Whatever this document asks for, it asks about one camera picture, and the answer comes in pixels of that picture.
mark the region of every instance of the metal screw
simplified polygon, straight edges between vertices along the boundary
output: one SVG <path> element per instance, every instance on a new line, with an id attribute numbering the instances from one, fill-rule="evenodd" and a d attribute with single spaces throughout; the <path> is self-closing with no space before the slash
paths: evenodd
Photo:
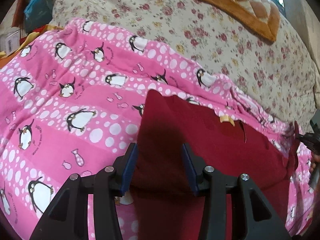
<path id="1" fill-rule="evenodd" d="M 249 175 L 245 173 L 241 174 L 240 178 L 244 181 L 247 181 L 248 179 L 250 179 Z"/>
<path id="2" fill-rule="evenodd" d="M 212 166 L 206 166 L 206 167 L 204 168 L 204 170 L 205 170 L 206 172 L 213 172 L 213 171 L 214 171 L 214 167 L 212 167 Z"/>
<path id="3" fill-rule="evenodd" d="M 115 168 L 112 167 L 112 166 L 107 166 L 107 167 L 105 167 L 105 169 L 104 169 L 105 172 L 113 172 L 114 170 L 115 170 Z"/>
<path id="4" fill-rule="evenodd" d="M 78 179 L 78 177 L 79 177 L 78 174 L 74 173 L 74 174 L 71 174 L 69 178 L 71 180 L 76 180 L 76 179 Z"/>

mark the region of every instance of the barcode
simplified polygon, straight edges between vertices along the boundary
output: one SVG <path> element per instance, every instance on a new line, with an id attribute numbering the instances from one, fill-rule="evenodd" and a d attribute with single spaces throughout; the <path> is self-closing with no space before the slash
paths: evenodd
<path id="1" fill-rule="evenodd" d="M 12 47 L 11 47 L 11 40 L 8 40 L 8 44 L 9 44 L 9 51 L 12 51 Z"/>

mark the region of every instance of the orange plush border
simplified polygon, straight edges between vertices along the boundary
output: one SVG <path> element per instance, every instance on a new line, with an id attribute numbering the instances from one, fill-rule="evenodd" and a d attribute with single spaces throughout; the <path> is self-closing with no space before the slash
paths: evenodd
<path id="1" fill-rule="evenodd" d="M 260 34 L 269 41 L 276 41 L 280 22 L 280 12 L 274 3 L 271 3 L 271 10 L 268 23 L 261 22 L 257 17 L 248 12 L 245 8 L 233 0 L 204 0 L 228 12 L 240 22 Z"/>

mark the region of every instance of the red cloth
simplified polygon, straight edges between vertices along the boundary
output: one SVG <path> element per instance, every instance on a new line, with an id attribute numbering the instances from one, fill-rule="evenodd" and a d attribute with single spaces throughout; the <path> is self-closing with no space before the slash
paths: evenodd
<path id="1" fill-rule="evenodd" d="M 249 174 L 285 222 L 289 179 L 298 165 L 299 142 L 294 142 L 286 159 L 264 135 L 243 124 L 245 142 L 240 122 L 235 125 L 220 123 L 207 107 L 149 91 L 131 182 L 139 240 L 198 239 L 204 198 L 194 197 L 189 188 L 181 159 L 184 142 L 224 174 Z M 230 211 L 231 198 L 227 198 L 227 207 Z M 226 239 L 231 239 L 232 218 L 228 214 Z"/>

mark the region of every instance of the hand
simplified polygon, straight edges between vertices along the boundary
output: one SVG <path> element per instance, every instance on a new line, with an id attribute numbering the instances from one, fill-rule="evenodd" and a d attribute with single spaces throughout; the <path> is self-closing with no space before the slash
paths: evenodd
<path id="1" fill-rule="evenodd" d="M 310 173 L 313 172 L 313 169 L 316 167 L 316 163 L 320 163 L 320 156 L 314 154 L 313 152 L 311 153 L 312 159 L 311 159 L 311 166 L 310 166 Z"/>

